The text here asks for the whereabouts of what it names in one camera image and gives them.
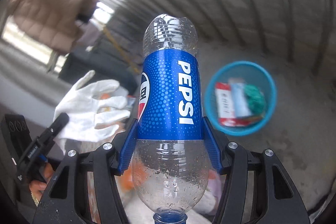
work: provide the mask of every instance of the pepsi label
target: pepsi label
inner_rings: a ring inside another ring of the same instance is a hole
[[[200,140],[201,118],[196,58],[175,49],[147,56],[140,87],[138,139]]]

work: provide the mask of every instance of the hand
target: hand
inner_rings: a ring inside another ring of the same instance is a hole
[[[47,183],[49,183],[51,177],[54,174],[54,170],[51,167],[50,163],[46,163],[45,167],[44,167],[44,171],[43,171],[43,176],[46,180]],[[29,189],[32,193],[32,195],[38,200],[38,202],[40,201],[41,197],[42,197],[42,192],[44,191],[47,187],[47,183],[38,181],[38,180],[33,180],[30,184],[29,184]]]

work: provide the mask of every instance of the green cloth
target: green cloth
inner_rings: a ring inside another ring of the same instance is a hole
[[[245,85],[244,93],[249,109],[254,115],[263,113],[266,101],[263,93],[255,85]]]

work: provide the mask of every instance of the plastic bottle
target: plastic bottle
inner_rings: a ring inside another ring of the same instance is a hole
[[[185,223],[208,184],[197,51],[187,18],[159,15],[144,35],[132,180],[155,223]]]

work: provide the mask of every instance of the white glove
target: white glove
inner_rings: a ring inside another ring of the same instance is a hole
[[[130,112],[123,109],[127,104],[127,99],[124,96],[110,97],[105,100],[93,98],[117,90],[118,81],[101,80],[82,88],[94,75],[95,71],[91,70],[79,79],[55,108],[54,120],[62,112],[69,116],[68,124],[54,140],[64,154],[66,139],[87,142],[101,141],[115,134],[119,128],[117,124],[114,124],[115,122],[130,116]],[[102,107],[109,107],[110,111],[97,113]],[[104,125],[108,125],[108,127],[96,129]]]

